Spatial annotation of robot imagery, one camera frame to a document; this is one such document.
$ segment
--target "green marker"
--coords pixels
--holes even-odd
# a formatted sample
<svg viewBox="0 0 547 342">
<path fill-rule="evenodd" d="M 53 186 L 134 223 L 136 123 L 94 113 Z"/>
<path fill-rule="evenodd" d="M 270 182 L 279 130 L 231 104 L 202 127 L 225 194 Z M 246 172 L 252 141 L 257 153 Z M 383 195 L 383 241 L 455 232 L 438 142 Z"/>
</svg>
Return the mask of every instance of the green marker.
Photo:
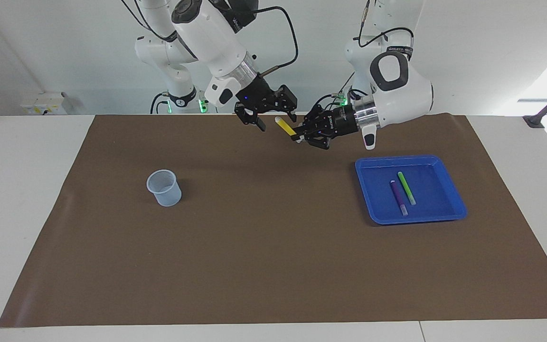
<svg viewBox="0 0 547 342">
<path fill-rule="evenodd" d="M 401 172 L 398 172 L 398 178 L 400 178 L 400 182 L 402 183 L 402 188 L 404 188 L 404 191 L 406 192 L 406 196 L 408 196 L 408 201 L 411 202 L 412 206 L 414 206 L 415 204 L 417 204 L 417 202 L 415 201 L 415 197 L 413 197 L 411 188 L 408 187 L 406 178 L 404 178 L 404 175 Z"/>
</svg>

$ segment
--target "white table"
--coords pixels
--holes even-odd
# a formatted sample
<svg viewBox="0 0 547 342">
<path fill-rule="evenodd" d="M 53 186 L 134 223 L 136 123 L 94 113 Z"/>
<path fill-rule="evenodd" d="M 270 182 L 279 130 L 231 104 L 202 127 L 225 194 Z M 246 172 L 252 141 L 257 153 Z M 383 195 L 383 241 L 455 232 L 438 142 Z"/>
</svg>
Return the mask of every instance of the white table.
<svg viewBox="0 0 547 342">
<path fill-rule="evenodd" d="M 93 116 L 0 117 L 0 315 Z M 547 253 L 547 134 L 517 117 L 471 124 Z M 0 329 L 0 341 L 544 341 L 547 320 Z"/>
</svg>

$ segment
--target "white wall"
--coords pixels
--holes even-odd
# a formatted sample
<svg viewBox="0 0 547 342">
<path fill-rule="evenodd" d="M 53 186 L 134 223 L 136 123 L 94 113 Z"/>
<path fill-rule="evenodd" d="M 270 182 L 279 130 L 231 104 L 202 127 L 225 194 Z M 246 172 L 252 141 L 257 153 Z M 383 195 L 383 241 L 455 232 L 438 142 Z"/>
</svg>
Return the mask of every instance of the white wall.
<svg viewBox="0 0 547 342">
<path fill-rule="evenodd" d="M 339 90 L 351 74 L 343 46 L 358 33 L 364 2 L 261 0 L 261 7 L 286 7 L 295 24 L 299 60 L 267 80 L 289 85 L 300 110 Z M 119 0 L 0 0 L 0 35 L 36 79 L 0 54 L 0 89 L 9 95 L 0 114 L 19 114 L 19 93 L 35 87 L 67 92 L 84 113 L 148 111 L 164 86 L 134 54 L 143 32 Z M 292 58 L 281 13 L 260 14 L 239 37 L 261 69 Z M 488 114 L 547 67 L 547 2 L 426 0 L 415 48 L 415 67 L 436 87 L 436 111 Z M 198 86 L 208 84 L 204 66 L 189 69 Z"/>
</svg>

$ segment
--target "black stand base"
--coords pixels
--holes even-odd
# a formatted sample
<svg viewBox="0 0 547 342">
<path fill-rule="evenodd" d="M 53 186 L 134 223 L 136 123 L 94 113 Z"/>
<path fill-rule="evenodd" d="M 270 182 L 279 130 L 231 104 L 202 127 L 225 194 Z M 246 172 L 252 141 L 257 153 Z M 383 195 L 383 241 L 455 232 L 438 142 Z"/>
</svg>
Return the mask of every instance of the black stand base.
<svg viewBox="0 0 547 342">
<path fill-rule="evenodd" d="M 531 121 L 532 118 L 532 116 L 523 116 L 523 119 L 525 119 L 525 122 L 530 128 L 545 128 L 541 123 L 534 123 Z"/>
</svg>

